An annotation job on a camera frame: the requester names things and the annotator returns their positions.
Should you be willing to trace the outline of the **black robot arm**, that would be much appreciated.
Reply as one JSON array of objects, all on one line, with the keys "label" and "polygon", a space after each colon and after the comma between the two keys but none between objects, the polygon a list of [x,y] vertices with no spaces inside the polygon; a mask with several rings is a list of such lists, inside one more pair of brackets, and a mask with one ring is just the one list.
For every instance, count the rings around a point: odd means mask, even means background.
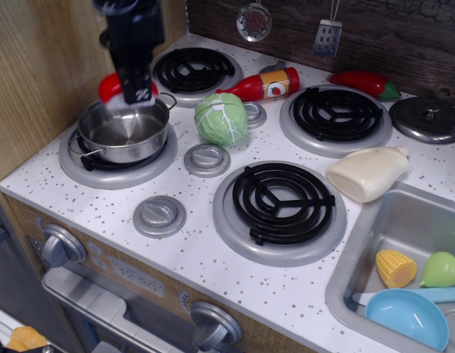
[{"label": "black robot arm", "polygon": [[94,1],[105,16],[100,34],[122,84],[128,105],[151,105],[155,99],[150,65],[156,47],[165,42],[162,9],[158,1]]}]

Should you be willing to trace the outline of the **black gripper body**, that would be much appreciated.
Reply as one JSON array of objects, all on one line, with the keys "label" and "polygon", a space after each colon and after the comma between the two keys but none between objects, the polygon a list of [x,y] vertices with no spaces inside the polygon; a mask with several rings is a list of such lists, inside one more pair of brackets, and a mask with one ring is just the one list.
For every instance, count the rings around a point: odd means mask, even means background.
[{"label": "black gripper body", "polygon": [[147,74],[153,50],[164,43],[160,7],[99,7],[107,28],[99,35],[122,79],[140,79]]}]

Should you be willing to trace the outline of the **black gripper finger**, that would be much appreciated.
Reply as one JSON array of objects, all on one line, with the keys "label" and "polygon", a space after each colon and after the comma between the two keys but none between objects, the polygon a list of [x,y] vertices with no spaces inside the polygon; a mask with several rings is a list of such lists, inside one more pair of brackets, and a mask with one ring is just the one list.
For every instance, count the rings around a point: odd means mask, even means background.
[{"label": "black gripper finger", "polygon": [[123,100],[127,104],[135,104],[137,102],[136,99],[137,77],[135,75],[120,75],[119,79],[121,82],[123,92]]},{"label": "black gripper finger", "polygon": [[152,98],[152,81],[150,72],[144,72],[137,78],[137,100]]}]

